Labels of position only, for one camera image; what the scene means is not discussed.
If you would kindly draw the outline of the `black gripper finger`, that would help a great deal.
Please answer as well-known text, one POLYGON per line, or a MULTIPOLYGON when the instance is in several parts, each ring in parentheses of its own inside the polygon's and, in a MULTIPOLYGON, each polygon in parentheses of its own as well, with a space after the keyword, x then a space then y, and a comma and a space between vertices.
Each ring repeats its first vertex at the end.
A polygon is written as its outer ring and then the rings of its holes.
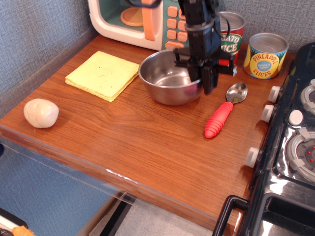
POLYGON ((202 68, 202 66, 203 66, 203 63, 192 63, 192 62, 189 62, 187 64, 189 77, 190 77, 190 80, 192 82, 202 79, 202 75, 201 75, 201 68, 202 68))
POLYGON ((210 94, 218 85, 219 72, 216 67, 204 66, 201 69, 204 93, 210 94))

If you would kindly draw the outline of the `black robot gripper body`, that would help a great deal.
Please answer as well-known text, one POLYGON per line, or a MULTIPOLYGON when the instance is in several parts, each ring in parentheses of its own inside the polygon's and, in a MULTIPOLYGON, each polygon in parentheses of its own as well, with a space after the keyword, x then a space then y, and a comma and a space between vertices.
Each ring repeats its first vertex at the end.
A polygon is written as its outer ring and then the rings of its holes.
POLYGON ((235 57, 221 49, 220 16, 201 19, 186 18, 186 31, 189 38, 188 48, 173 50, 175 64, 186 68, 213 66, 219 73, 236 75, 235 57))

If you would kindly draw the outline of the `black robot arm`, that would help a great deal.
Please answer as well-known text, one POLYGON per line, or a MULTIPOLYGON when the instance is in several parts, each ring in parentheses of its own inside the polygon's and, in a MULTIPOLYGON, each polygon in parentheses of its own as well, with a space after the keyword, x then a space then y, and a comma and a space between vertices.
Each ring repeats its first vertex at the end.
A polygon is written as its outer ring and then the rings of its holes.
POLYGON ((210 94, 218 85, 219 73, 232 74, 234 59, 221 48, 221 22, 217 0, 180 0, 186 18, 189 47, 176 48, 175 65, 188 70, 191 81, 200 80, 204 93, 210 94))

